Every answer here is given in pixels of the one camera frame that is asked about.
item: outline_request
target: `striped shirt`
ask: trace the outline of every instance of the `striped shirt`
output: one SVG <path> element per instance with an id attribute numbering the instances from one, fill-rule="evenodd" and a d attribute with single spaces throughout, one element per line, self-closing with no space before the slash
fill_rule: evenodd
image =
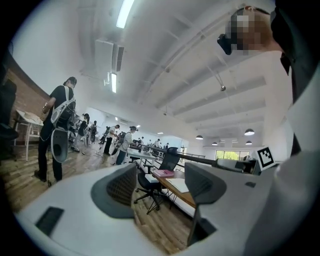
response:
<path id="1" fill-rule="evenodd" d="M 127 134 L 123 138 L 123 143 L 120 145 L 119 150 L 121 150 L 123 152 L 127 152 L 127 149 L 129 148 L 129 146 L 132 142 L 133 142 L 132 133 L 127 132 Z"/>

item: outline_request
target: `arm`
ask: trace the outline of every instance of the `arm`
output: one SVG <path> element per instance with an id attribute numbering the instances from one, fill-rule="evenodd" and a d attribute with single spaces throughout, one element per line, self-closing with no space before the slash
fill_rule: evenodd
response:
<path id="1" fill-rule="evenodd" d="M 49 102 L 46 104 L 46 106 L 43 108 L 42 112 L 46 114 L 55 105 L 55 102 L 56 102 L 56 98 L 52 97 L 49 100 Z"/>

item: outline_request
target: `black pants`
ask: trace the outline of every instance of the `black pants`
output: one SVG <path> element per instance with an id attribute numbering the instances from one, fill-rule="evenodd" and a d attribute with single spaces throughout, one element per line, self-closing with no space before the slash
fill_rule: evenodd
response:
<path id="1" fill-rule="evenodd" d="M 111 145 L 111 142 L 112 142 L 112 138 L 106 138 L 106 143 L 105 143 L 105 147 L 104 147 L 104 153 L 105 154 L 109 154 L 109 150 L 110 150 L 110 145 Z"/>
<path id="2" fill-rule="evenodd" d="M 47 122 L 43 124 L 43 128 L 40 133 L 39 138 L 39 146 L 38 146 L 38 163 L 39 163 L 39 172 L 38 175 L 42 179 L 47 178 L 47 149 L 51 141 L 51 133 L 54 127 L 51 123 Z M 56 181 L 60 181 L 62 179 L 62 164 L 57 162 L 52 157 L 52 168 L 53 175 Z"/>
<path id="3" fill-rule="evenodd" d="M 118 157 L 116 158 L 116 165 L 119 166 L 122 164 L 122 162 L 124 161 L 125 157 L 126 157 L 127 152 L 121 151 L 119 150 L 119 154 Z"/>

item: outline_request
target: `window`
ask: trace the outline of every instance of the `window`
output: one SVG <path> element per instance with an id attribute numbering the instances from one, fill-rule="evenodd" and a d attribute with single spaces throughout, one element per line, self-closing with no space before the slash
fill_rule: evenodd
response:
<path id="1" fill-rule="evenodd" d="M 217 150 L 215 152 L 215 160 L 218 159 L 231 159 L 231 160 L 243 160 L 245 156 L 248 156 L 248 151 L 222 151 Z"/>

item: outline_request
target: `wooden desk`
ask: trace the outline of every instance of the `wooden desk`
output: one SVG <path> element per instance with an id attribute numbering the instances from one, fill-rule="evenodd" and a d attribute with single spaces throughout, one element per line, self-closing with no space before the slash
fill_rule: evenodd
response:
<path id="1" fill-rule="evenodd" d="M 187 193 L 181 193 L 178 189 L 176 189 L 170 182 L 166 180 L 168 179 L 184 179 L 185 178 L 185 173 L 179 170 L 176 170 L 174 172 L 174 177 L 159 177 L 156 174 L 152 174 L 166 189 L 174 193 L 178 198 L 180 198 L 182 201 L 187 203 L 193 208 L 196 208 L 196 203 L 194 199 L 192 198 L 190 192 Z"/>

